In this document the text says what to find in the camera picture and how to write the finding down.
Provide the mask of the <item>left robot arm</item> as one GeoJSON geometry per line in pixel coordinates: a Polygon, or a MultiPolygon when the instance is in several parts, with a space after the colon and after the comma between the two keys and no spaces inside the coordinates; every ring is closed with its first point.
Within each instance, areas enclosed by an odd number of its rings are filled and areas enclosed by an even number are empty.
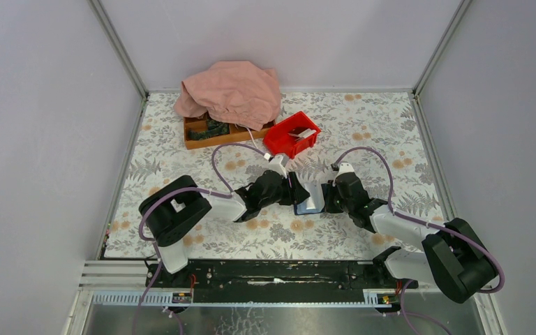
{"type": "Polygon", "coordinates": [[[198,187],[193,178],[184,175],[153,195],[139,206],[139,232],[148,228],[152,243],[163,265],[162,278],[173,287],[188,280],[188,255],[182,239],[204,218],[219,218],[246,222],[255,218],[265,207],[298,205],[310,198],[310,193],[294,172],[281,175],[266,170],[254,182],[229,194],[198,187]]]}

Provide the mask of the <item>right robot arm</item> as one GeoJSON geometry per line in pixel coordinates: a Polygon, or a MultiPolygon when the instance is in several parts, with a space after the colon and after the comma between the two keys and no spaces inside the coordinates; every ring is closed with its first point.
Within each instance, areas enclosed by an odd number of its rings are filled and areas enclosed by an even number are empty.
{"type": "Polygon", "coordinates": [[[396,211],[383,199],[372,198],[353,172],[338,175],[322,185],[325,212],[347,214],[361,229],[389,235],[416,248],[388,248],[375,258],[376,284],[388,288],[399,279],[435,285],[447,298],[463,303],[497,279],[503,287],[505,274],[470,224],[455,218],[435,224],[396,211]]]}

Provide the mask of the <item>navy blue card holder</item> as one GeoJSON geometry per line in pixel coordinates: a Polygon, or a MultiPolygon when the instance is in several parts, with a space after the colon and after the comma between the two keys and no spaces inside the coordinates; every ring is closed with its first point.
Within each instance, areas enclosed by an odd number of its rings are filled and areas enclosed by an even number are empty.
{"type": "Polygon", "coordinates": [[[303,188],[309,196],[300,204],[294,206],[296,216],[309,214],[320,214],[325,212],[327,184],[318,184],[316,182],[304,183],[303,188]]]}

